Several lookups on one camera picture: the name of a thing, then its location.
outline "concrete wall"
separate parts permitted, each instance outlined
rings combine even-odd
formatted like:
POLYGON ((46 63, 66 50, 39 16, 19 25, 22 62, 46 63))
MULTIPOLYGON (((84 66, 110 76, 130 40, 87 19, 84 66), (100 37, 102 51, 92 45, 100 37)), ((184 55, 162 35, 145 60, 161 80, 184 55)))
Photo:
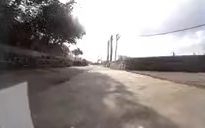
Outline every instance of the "concrete wall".
POLYGON ((127 70, 205 72, 205 55, 130 58, 127 70))

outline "tree foliage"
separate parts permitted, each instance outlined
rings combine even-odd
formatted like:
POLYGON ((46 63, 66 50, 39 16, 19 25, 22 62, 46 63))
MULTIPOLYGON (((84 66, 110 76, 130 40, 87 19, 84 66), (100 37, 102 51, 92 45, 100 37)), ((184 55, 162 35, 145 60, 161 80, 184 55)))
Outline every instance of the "tree foliage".
POLYGON ((75 56, 79 56, 79 55, 82 55, 82 54, 83 54, 83 51, 80 50, 79 48, 77 48, 77 49, 74 49, 74 50, 72 51, 72 53, 73 53, 75 56))
POLYGON ((0 42, 35 50, 75 44, 85 31, 73 18, 74 0, 0 0, 0 42))

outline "wall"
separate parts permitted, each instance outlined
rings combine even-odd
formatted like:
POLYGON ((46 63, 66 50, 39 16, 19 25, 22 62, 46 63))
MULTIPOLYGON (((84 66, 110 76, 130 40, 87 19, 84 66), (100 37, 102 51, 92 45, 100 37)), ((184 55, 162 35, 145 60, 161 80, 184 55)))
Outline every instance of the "wall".
POLYGON ((112 68, 112 69, 124 70, 125 69, 125 61, 111 62, 109 64, 109 67, 112 68))
POLYGON ((130 58, 127 70, 205 72, 205 55, 130 58))

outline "utility pole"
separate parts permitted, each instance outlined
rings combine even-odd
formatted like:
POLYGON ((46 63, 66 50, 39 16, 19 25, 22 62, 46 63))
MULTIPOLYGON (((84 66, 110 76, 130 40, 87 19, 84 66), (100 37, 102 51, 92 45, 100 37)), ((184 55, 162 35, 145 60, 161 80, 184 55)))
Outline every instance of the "utility pole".
POLYGON ((113 35, 111 35, 111 38, 110 38, 110 48, 111 48, 110 62, 112 62, 112 56, 113 56, 113 35))
POLYGON ((115 46, 115 61, 117 60, 117 52, 118 52, 118 40, 120 39, 120 35, 116 34, 116 46, 115 46))
POLYGON ((109 62, 109 52, 110 52, 110 41, 107 42, 107 62, 109 62))

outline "road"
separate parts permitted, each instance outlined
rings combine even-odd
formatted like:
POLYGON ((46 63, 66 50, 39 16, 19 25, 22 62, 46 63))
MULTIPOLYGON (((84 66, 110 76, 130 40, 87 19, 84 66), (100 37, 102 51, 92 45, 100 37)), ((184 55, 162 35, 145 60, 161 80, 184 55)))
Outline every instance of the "road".
POLYGON ((87 68, 29 94, 36 128, 205 128, 205 89, 87 68))

